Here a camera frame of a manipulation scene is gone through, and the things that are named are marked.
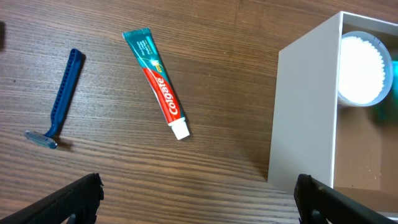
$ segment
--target white box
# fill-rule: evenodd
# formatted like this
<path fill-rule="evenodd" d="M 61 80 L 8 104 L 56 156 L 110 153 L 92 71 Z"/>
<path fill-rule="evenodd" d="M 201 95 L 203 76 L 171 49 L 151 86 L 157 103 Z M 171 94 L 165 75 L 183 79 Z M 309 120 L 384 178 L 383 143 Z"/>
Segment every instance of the white box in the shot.
<path fill-rule="evenodd" d="M 338 109 L 341 35 L 361 30 L 398 49 L 398 25 L 339 12 L 279 52 L 268 182 L 293 193 L 309 174 L 359 203 L 398 217 L 398 126 L 369 108 Z"/>

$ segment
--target white cap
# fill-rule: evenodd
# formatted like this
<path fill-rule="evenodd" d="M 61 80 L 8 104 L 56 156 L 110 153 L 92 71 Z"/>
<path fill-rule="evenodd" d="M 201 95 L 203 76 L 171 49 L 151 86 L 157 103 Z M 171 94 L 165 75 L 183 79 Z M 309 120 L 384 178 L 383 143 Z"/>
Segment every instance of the white cap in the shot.
<path fill-rule="evenodd" d="M 177 137 L 177 140 L 181 140 L 189 136 L 189 130 L 184 120 L 176 120 L 172 123 L 172 130 Z"/>

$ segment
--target white cotton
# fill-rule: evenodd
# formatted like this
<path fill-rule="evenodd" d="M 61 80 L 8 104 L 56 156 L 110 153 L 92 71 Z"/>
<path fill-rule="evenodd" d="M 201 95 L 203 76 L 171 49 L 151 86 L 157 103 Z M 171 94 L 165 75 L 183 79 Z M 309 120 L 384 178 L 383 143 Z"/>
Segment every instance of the white cotton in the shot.
<path fill-rule="evenodd" d="M 347 100 L 367 104 L 379 96 L 386 73 L 380 52 L 359 37 L 344 37 L 340 49 L 338 91 Z"/>

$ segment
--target blue razor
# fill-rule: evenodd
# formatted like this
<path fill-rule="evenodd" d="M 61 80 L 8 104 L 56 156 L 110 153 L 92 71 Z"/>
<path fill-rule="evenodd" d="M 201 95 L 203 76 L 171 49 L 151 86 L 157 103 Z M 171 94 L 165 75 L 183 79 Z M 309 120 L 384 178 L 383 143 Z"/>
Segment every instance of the blue razor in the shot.
<path fill-rule="evenodd" d="M 51 128 L 44 135 L 27 130 L 25 136 L 28 140 L 51 149 L 55 149 L 58 146 L 53 138 L 59 132 L 66 118 L 67 109 L 70 104 L 70 99 L 72 98 L 73 89 L 77 83 L 82 60 L 83 54 L 77 49 L 71 49 L 57 98 L 52 107 L 50 116 Z"/>

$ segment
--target toothpaste tube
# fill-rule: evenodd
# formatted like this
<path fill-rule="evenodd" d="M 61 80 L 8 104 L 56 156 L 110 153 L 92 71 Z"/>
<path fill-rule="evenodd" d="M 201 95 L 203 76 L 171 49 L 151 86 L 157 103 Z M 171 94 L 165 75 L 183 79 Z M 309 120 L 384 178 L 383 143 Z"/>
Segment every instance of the toothpaste tube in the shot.
<path fill-rule="evenodd" d="M 148 28 L 123 33 L 123 37 L 136 56 L 144 71 L 157 101 L 162 108 L 167 124 L 172 128 L 178 140 L 189 136 L 182 107 L 170 86 L 169 78 L 156 49 Z"/>

